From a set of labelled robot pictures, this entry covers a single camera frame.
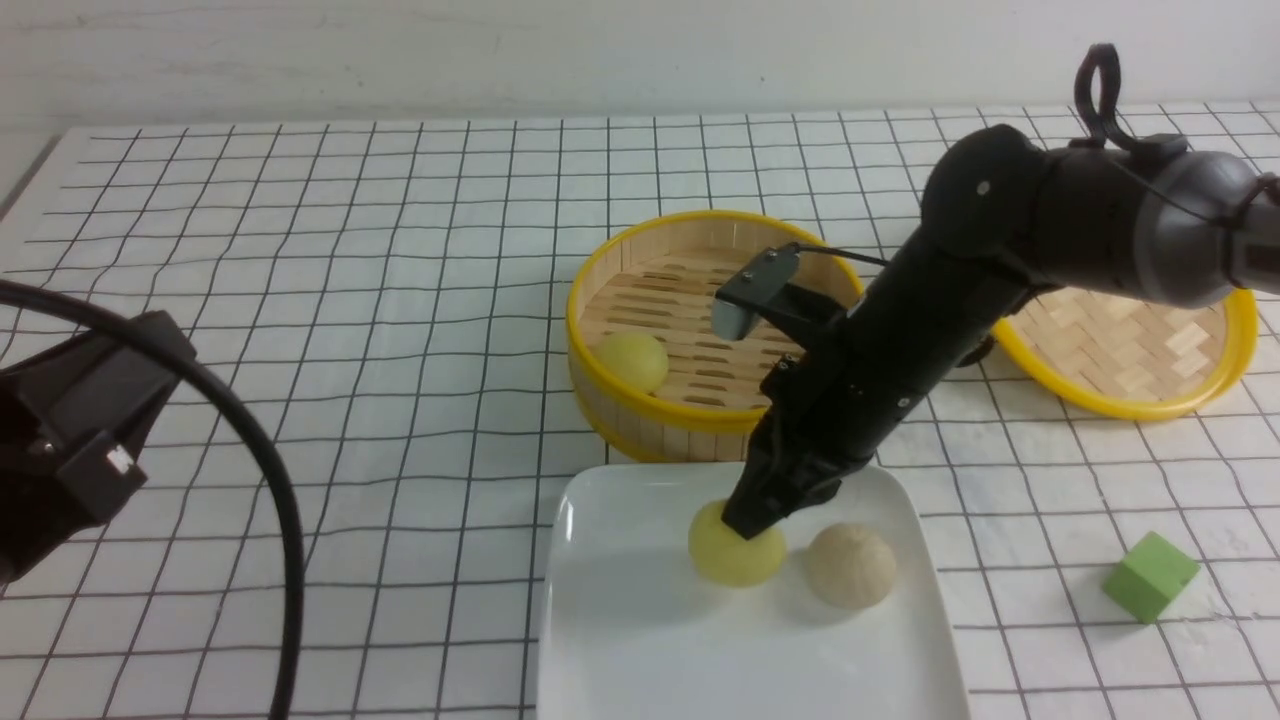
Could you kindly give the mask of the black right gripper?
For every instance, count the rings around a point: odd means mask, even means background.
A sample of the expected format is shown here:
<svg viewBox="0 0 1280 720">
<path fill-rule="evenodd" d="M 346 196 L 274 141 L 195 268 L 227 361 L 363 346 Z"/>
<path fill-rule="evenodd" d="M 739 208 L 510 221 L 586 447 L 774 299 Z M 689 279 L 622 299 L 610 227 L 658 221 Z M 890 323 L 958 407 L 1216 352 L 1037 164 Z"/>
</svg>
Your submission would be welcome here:
<svg viewBox="0 0 1280 720">
<path fill-rule="evenodd" d="M 763 382 L 771 401 L 719 519 L 753 541 L 828 503 L 901 420 L 1030 293 L 992 259 L 909 243 L 856 306 Z"/>
</svg>

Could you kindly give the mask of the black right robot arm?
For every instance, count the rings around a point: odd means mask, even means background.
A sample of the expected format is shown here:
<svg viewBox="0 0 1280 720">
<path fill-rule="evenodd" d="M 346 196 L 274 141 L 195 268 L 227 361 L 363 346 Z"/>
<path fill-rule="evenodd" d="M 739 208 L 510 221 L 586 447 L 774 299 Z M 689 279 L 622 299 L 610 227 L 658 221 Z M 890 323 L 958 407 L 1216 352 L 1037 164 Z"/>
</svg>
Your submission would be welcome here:
<svg viewBox="0 0 1280 720">
<path fill-rule="evenodd" d="M 1277 178 L 1181 138 L 1128 150 L 1036 147 L 1010 126 L 936 164 L 918 228 L 851 307 L 794 283 L 809 243 L 758 254 L 716 291 L 713 329 L 758 320 L 800 346 L 762 382 L 769 400 L 722 521 L 751 539 L 832 500 L 901 420 L 1006 316 L 1082 288 L 1198 309 L 1277 292 Z"/>
</svg>

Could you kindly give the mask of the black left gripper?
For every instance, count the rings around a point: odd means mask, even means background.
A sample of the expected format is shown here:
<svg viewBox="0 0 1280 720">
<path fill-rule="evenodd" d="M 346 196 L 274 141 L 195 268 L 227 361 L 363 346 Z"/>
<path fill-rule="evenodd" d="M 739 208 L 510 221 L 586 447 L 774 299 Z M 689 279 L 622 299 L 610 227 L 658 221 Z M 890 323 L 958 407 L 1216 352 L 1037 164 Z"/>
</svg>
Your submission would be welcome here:
<svg viewBox="0 0 1280 720">
<path fill-rule="evenodd" d="M 3 370 L 3 583 L 119 514 L 147 479 L 137 460 L 178 384 L 96 331 Z"/>
</svg>

